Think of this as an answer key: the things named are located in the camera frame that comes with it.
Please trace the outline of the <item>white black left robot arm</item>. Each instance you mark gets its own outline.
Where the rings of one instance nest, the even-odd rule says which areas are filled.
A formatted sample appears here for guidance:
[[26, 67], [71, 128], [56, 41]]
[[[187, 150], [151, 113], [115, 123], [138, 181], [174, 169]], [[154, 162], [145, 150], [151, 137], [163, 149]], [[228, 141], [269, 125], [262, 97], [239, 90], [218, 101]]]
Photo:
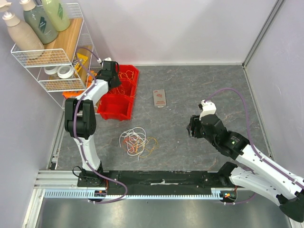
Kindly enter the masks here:
[[77, 143], [82, 159], [78, 175], [79, 187], [101, 187], [105, 183], [102, 163], [97, 155], [95, 104], [121, 82], [119, 64], [106, 58], [100, 61], [102, 69], [81, 95], [65, 101], [65, 130]]

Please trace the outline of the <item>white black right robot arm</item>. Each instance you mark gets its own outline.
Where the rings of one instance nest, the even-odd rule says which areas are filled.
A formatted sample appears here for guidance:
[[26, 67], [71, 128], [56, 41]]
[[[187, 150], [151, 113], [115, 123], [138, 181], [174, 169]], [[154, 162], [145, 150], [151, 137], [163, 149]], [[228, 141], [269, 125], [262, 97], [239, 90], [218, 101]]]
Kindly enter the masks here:
[[304, 221], [304, 179], [277, 164], [241, 134], [228, 131], [215, 115], [192, 115], [190, 137], [206, 139], [222, 155], [247, 166], [227, 162], [218, 174], [223, 187], [231, 184], [249, 189], [275, 203], [290, 219]]

